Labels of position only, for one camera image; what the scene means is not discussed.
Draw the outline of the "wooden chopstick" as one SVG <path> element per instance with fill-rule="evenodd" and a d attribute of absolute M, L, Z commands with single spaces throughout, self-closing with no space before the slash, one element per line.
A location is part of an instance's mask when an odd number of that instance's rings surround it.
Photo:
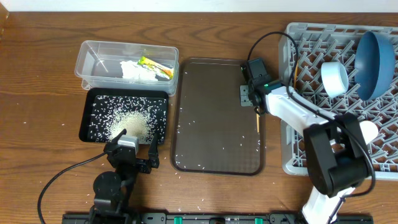
<path fill-rule="evenodd" d="M 256 115 L 256 129 L 257 133 L 260 133 L 260 116 L 258 114 Z"/>
<path fill-rule="evenodd" d="M 296 66 L 295 66 L 295 70 L 294 70 L 294 79 L 293 79 L 293 88 L 296 89 L 297 86 L 297 75 L 298 75 L 298 61 L 296 61 Z"/>

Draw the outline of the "white napkin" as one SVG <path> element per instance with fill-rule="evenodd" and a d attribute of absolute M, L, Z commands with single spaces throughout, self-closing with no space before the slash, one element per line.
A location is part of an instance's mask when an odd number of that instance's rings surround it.
<path fill-rule="evenodd" d="M 157 72 L 147 65 L 139 65 L 137 62 L 122 61 L 120 62 L 122 69 L 122 77 L 130 80 L 138 81 L 158 81 Z"/>

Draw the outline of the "yellow green snack wrapper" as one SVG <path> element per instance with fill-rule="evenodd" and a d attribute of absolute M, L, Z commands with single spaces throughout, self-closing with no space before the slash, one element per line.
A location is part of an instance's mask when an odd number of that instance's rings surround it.
<path fill-rule="evenodd" d="M 173 79 L 174 77 L 174 69 L 166 67 L 158 62 L 155 62 L 145 56 L 142 56 L 138 62 L 138 65 L 145 65 L 153 71 L 159 71 L 160 73 L 164 74 L 166 78 Z"/>

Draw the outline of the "light blue rice bowl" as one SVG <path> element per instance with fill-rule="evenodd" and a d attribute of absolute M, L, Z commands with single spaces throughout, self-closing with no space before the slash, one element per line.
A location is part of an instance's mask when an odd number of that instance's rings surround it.
<path fill-rule="evenodd" d="M 321 66 L 323 87 L 330 98 L 348 91 L 348 74 L 341 62 L 324 62 Z"/>

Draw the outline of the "white green cup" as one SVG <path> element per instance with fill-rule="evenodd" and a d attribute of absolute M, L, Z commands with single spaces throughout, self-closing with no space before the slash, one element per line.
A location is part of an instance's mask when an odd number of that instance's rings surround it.
<path fill-rule="evenodd" d="M 360 125 L 361 132 L 363 134 L 363 138 L 364 138 L 364 141 L 366 144 L 369 144 L 371 141 L 373 141 L 377 137 L 379 130 L 373 122 L 361 121 L 359 123 L 359 125 Z"/>

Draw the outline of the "blue plate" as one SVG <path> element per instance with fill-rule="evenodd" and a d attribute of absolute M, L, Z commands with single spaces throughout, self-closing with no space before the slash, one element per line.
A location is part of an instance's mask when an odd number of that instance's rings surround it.
<path fill-rule="evenodd" d="M 385 34 L 366 32 L 359 41 L 354 67 L 358 95 L 364 100 L 379 98 L 390 88 L 395 70 L 393 44 Z"/>

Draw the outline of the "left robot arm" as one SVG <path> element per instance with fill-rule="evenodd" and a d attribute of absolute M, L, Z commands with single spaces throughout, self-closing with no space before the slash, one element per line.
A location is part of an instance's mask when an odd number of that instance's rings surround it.
<path fill-rule="evenodd" d="M 139 173 L 149 174 L 159 167 L 158 138 L 152 138 L 147 159 L 136 157 L 139 139 L 128 136 L 123 129 L 106 143 L 104 153 L 114 171 L 101 173 L 93 183 L 94 205 L 90 209 L 89 224 L 140 223 L 141 215 L 129 207 L 129 199 Z"/>

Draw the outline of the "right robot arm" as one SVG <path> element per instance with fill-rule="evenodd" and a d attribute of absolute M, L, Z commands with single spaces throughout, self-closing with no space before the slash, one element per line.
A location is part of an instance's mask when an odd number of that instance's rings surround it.
<path fill-rule="evenodd" d="M 356 197 L 355 188 L 375 178 L 367 150 L 370 137 L 351 113 L 336 115 L 301 97 L 289 85 L 268 75 L 257 58 L 241 65 L 246 84 L 241 104 L 261 116 L 271 114 L 303 137 L 308 176 L 313 189 L 301 211 L 301 222 L 334 223 L 342 204 Z"/>

